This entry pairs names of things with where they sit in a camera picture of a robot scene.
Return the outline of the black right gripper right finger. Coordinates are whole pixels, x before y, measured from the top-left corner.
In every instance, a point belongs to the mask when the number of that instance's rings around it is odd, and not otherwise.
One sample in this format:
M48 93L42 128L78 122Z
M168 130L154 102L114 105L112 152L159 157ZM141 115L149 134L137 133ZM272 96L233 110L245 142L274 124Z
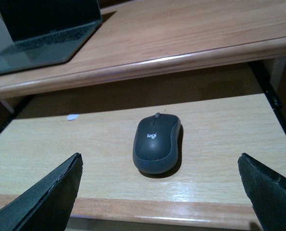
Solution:
M265 231L286 231L286 177L243 153L238 169L247 197Z

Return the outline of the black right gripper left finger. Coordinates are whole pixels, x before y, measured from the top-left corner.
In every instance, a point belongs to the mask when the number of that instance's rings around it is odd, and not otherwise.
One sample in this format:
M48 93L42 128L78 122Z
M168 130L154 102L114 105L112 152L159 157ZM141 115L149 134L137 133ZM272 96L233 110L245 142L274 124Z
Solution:
M64 231L82 176L75 153L22 195L0 209L0 231Z

